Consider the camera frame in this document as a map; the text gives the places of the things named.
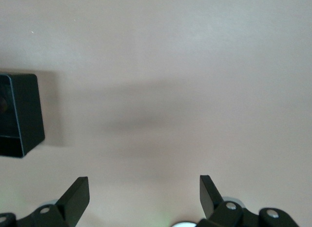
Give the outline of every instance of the white surface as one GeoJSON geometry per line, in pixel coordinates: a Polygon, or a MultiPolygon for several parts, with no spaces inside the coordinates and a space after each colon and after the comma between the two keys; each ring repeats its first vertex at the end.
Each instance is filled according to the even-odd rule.
{"type": "Polygon", "coordinates": [[[312,0],[0,0],[0,67],[39,78],[46,140],[0,158],[21,218],[88,176],[78,227],[204,217],[199,176],[311,226],[312,0]]]}

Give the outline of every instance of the silver bolt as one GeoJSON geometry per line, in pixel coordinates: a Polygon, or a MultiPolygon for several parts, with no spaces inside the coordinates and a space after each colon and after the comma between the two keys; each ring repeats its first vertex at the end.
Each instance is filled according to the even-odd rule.
{"type": "Polygon", "coordinates": [[[278,213],[276,211],[272,210],[272,209],[268,209],[267,210],[267,214],[269,216],[271,216],[272,218],[278,218],[279,217],[278,213]]]}
{"type": "Polygon", "coordinates": [[[227,203],[226,207],[230,210],[235,210],[236,209],[236,205],[234,203],[227,203]]]}
{"type": "Polygon", "coordinates": [[[49,210],[50,210],[49,207],[45,207],[45,208],[43,208],[43,209],[40,210],[40,213],[41,213],[41,214],[45,214],[45,213],[47,213],[49,210]]]}
{"type": "Polygon", "coordinates": [[[6,221],[6,217],[5,216],[1,216],[0,217],[0,223],[5,222],[6,221]]]}

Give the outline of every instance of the table surface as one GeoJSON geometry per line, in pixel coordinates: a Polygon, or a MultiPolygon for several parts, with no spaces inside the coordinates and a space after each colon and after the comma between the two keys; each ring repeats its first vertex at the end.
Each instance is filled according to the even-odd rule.
{"type": "Polygon", "coordinates": [[[78,227],[204,217],[199,176],[252,212],[312,215],[312,0],[0,0],[1,71],[35,73],[46,140],[0,158],[18,218],[88,176],[78,227]]]}

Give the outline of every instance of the black box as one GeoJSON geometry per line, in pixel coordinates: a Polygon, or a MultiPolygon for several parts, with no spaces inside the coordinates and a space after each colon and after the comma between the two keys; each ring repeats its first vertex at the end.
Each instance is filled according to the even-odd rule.
{"type": "Polygon", "coordinates": [[[0,73],[0,155],[24,157],[43,140],[36,75],[0,73]]]}

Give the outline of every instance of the screw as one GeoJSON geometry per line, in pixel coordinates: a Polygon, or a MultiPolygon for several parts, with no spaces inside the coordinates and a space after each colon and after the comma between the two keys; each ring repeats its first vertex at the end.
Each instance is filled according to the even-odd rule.
{"type": "Polygon", "coordinates": [[[5,222],[6,221],[6,217],[5,216],[1,216],[0,217],[0,223],[5,222]]]}
{"type": "Polygon", "coordinates": [[[40,213],[41,213],[41,214],[45,214],[45,213],[47,213],[49,210],[50,210],[49,207],[45,207],[45,208],[43,208],[43,209],[40,210],[40,213]]]}
{"type": "Polygon", "coordinates": [[[272,209],[268,209],[267,210],[267,214],[269,216],[271,216],[272,218],[278,218],[279,217],[278,213],[276,211],[272,210],[272,209]]]}
{"type": "Polygon", "coordinates": [[[236,205],[234,203],[227,203],[226,207],[230,210],[235,210],[236,209],[236,205]]]}

